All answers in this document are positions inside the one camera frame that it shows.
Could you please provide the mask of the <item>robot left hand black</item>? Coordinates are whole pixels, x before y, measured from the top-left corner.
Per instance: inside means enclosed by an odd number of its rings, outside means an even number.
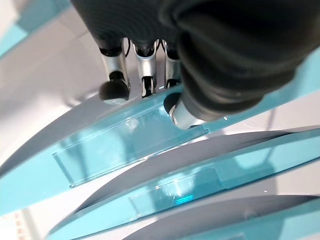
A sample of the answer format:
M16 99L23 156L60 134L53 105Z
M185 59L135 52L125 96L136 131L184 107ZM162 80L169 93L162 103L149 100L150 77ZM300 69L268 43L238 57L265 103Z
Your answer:
M320 45L317 0L74 0L100 52L129 38L164 40L180 61L181 94L165 103L181 129L257 105L290 83Z

